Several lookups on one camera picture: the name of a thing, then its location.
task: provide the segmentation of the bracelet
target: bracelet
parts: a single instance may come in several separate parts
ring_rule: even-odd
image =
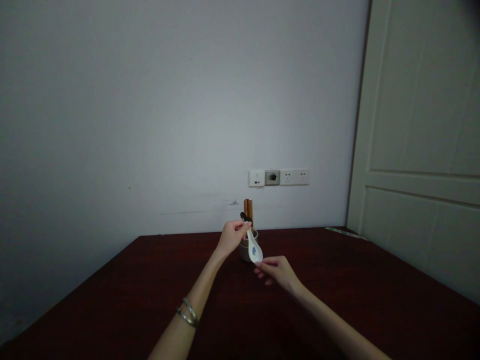
[[[182,317],[183,320],[185,320],[190,326],[196,328],[198,325],[199,325],[199,320],[197,318],[197,315],[195,315],[195,311],[194,309],[192,308],[192,306],[190,305],[190,302],[188,301],[188,299],[186,297],[183,298],[183,303],[185,304],[185,306],[188,308],[188,311],[190,312],[191,314],[191,317],[192,317],[192,320],[190,320],[181,310],[180,310],[180,306],[177,306],[176,308],[176,312],[178,315],[180,315]]]

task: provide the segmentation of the wrist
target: wrist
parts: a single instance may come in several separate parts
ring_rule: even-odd
[[[299,280],[297,280],[290,285],[290,294],[299,299],[305,294],[306,289],[307,288]]]
[[[222,251],[217,247],[211,254],[210,261],[214,264],[222,265],[228,256],[229,254],[225,253],[225,251]]]

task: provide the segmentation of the power socket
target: power socket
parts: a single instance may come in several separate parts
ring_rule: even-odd
[[[248,186],[262,188],[265,186],[265,170],[250,170],[248,172]]]
[[[293,173],[295,185],[310,184],[310,169],[296,169]]]
[[[295,170],[280,170],[280,185],[295,185]]]

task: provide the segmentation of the table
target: table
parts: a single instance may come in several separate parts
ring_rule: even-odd
[[[220,233],[140,236],[0,350],[2,359],[145,359]],[[480,306],[375,244],[324,228],[260,230],[265,256],[393,359],[479,359]],[[189,358],[343,359],[238,252],[213,284]]]

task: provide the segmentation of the wooden chopstick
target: wooden chopstick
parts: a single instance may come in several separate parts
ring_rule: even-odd
[[[254,231],[254,203],[252,200],[248,201],[248,217],[251,219],[251,231]]]
[[[245,215],[249,218],[249,200],[248,199],[245,199],[243,200],[243,212],[245,213]]]

